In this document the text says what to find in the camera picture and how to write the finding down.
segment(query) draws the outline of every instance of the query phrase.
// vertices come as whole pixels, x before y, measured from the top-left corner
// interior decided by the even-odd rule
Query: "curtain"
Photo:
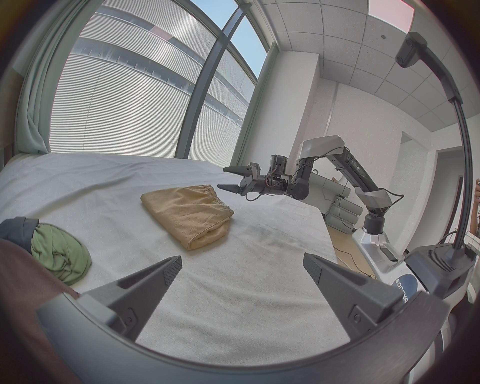
[[[260,76],[258,77],[257,85],[253,91],[250,104],[245,114],[245,119],[240,130],[239,138],[237,144],[233,151],[232,160],[230,166],[243,165],[243,160],[245,158],[245,153],[250,142],[252,133],[256,129],[256,117],[258,111],[260,110],[260,105],[263,99],[263,95],[272,73],[273,65],[275,64],[276,57],[278,55],[278,47],[276,43],[272,43],[270,49],[268,50],[267,56],[265,58],[262,70],[260,71]]]
[[[103,0],[64,0],[50,9],[56,17],[39,33],[20,93],[15,122],[15,151],[48,153],[50,115],[63,65],[81,30]]]

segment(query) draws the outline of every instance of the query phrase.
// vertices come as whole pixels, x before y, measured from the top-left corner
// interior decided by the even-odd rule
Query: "floor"
[[[360,270],[368,275],[373,275],[372,269],[353,241],[352,234],[340,232],[329,226],[327,226],[327,229],[333,246],[337,248],[335,249],[335,254],[341,260],[338,264],[343,266],[346,264],[353,271],[358,272]]]

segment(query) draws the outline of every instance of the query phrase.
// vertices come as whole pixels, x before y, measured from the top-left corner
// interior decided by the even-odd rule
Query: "ceiling light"
[[[413,20],[413,8],[402,0],[370,0],[368,14],[408,33]]]

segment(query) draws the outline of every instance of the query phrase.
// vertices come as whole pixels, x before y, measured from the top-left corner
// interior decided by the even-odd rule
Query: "white bedsheet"
[[[35,217],[82,241],[93,263],[72,286],[80,293],[182,255],[182,271],[137,339],[155,351],[200,362],[258,365],[347,343],[302,266],[304,252],[336,262],[319,210],[286,196],[249,203],[216,187],[240,179],[194,160],[24,156],[0,173],[0,222]],[[186,251],[149,215],[140,196],[198,184],[213,185],[235,214],[226,237]]]

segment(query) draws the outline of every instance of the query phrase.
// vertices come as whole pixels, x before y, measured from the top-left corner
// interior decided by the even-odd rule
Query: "blue circle sticker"
[[[403,292],[403,302],[406,303],[417,292],[418,282],[415,276],[406,274],[395,280],[392,286]]]

